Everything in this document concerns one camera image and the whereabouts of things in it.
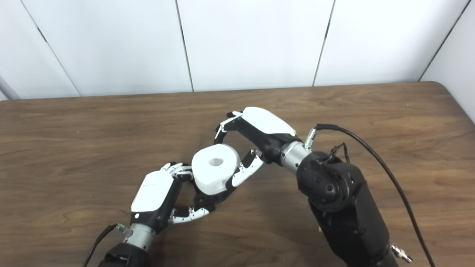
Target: wooden table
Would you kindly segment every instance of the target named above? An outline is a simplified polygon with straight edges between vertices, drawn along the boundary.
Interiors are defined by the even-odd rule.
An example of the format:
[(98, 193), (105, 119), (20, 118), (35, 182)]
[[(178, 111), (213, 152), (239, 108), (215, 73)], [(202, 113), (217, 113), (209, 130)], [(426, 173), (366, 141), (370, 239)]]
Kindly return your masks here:
[[(0, 103), (0, 266), (78, 267), (107, 224), (128, 224), (144, 176), (190, 162), (212, 144), (226, 112), (259, 106), (301, 137), (317, 122), (365, 139), (393, 170), (437, 266), (475, 264), (475, 126), (436, 83), (401, 83), (18, 100)], [(225, 140), (241, 156), (253, 145)], [(391, 233), (428, 266), (402, 202), (356, 142), (322, 132), (313, 148), (349, 144)], [(180, 204), (191, 204), (186, 186)], [(111, 233), (90, 266), (122, 237)], [(154, 266), (343, 267), (318, 232), (295, 177), (263, 166), (209, 216), (173, 225), (152, 249)]]

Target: white paper roll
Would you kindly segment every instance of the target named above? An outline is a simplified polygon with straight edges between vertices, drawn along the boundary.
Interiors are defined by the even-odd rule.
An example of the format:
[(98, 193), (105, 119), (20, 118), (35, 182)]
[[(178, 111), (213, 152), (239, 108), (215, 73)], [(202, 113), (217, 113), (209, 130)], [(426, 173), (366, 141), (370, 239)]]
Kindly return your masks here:
[(226, 181), (241, 163), (238, 153), (226, 144), (216, 144), (198, 151), (191, 168), (198, 188), (207, 195), (226, 190)]

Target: metal connector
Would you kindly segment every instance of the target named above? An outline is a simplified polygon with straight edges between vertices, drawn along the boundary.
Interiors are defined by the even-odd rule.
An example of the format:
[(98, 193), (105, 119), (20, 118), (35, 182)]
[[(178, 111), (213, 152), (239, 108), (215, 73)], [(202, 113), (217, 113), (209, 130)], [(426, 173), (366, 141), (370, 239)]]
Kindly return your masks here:
[(133, 234), (133, 231), (128, 229), (125, 225), (123, 224), (117, 224), (115, 227), (119, 232), (121, 232), (125, 237), (130, 237)]
[(406, 252), (403, 249), (395, 246), (394, 244), (389, 244), (389, 245), (391, 246), (391, 251), (395, 257), (401, 258), (407, 263), (412, 262), (412, 258), (408, 254), (406, 254)]
[(316, 135), (317, 130), (315, 130), (315, 128), (312, 128), (307, 135), (307, 139), (305, 139), (304, 148), (310, 149), (312, 147)]

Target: robotic hand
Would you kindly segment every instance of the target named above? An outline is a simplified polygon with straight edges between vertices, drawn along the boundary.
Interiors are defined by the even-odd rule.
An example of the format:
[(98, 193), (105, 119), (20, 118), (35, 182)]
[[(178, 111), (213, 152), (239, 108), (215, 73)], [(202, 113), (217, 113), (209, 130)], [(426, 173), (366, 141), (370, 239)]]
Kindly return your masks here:
[(247, 107), (228, 117), (218, 126), (215, 143), (222, 143), (228, 131), (236, 130), (262, 151), (263, 161), (294, 174), (331, 249), (348, 267), (397, 267), (394, 256), (412, 261), (390, 243), (360, 169), (350, 164), (347, 155), (347, 162), (336, 157), (339, 146), (330, 154), (311, 149), (317, 129), (335, 130), (337, 126), (320, 124), (302, 142), (291, 126), (262, 108)]
[[(252, 175), (260, 166), (261, 153), (251, 150), (239, 162), (237, 152), (230, 146), (218, 144), (205, 148), (193, 157), (198, 165), (196, 172), (184, 163), (167, 163), (159, 171), (147, 174), (131, 206), (131, 227), (115, 224), (106, 228), (91, 248), (83, 267), (89, 262), (98, 242), (110, 231), (117, 229), (125, 237), (122, 243), (110, 249), (99, 267), (150, 267), (149, 249), (153, 238), (173, 223), (185, 223), (199, 219), (214, 211), (215, 204), (226, 199), (234, 189)], [(213, 170), (217, 164), (202, 165), (203, 156), (220, 163), (231, 162)], [(182, 183), (191, 182), (196, 196), (195, 207), (181, 209), (175, 207)]]

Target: white wall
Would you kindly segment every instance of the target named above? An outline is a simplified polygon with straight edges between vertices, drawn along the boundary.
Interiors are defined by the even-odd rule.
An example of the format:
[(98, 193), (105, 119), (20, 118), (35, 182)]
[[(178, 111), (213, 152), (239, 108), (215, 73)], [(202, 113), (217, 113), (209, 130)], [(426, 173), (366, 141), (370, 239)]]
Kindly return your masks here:
[(178, 0), (195, 91), (312, 86), (333, 0)]
[(0, 1), (0, 79), (15, 98), (79, 96), (19, 0)]
[(430, 64), (422, 81), (444, 85), (475, 122), (475, 3), (472, 1)]
[(82, 96), (191, 92), (174, 0), (23, 0)]
[(417, 81), (467, 0), (336, 0), (315, 85)]
[(23, 2), (0, 1), (12, 98), (417, 81), (468, 0)]

